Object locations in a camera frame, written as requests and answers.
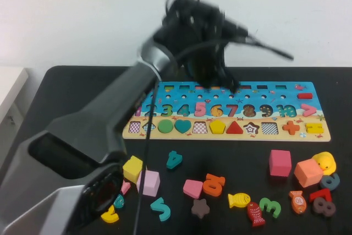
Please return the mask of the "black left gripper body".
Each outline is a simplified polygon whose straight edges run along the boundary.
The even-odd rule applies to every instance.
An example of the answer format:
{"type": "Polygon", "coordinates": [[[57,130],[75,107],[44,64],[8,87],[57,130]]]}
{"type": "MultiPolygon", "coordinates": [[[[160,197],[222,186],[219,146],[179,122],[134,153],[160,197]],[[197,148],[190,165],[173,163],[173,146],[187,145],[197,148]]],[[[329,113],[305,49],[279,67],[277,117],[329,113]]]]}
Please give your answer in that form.
{"type": "Polygon", "coordinates": [[[198,84],[205,86],[209,79],[222,81],[224,45],[194,45],[189,48],[187,57],[186,71],[198,84]]]}

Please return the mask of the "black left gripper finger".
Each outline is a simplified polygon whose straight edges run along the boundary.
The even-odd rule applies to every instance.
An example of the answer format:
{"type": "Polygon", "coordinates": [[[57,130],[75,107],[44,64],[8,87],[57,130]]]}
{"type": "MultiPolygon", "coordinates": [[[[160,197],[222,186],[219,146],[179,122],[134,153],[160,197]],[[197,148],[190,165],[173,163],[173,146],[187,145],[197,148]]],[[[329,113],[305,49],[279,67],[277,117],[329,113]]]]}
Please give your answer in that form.
{"type": "Polygon", "coordinates": [[[205,81],[205,88],[206,89],[211,89],[213,86],[215,87],[221,87],[222,82],[218,79],[209,79],[205,81]]]}
{"type": "Polygon", "coordinates": [[[236,93],[239,88],[239,82],[225,65],[222,66],[222,86],[232,94],[236,93]]]}

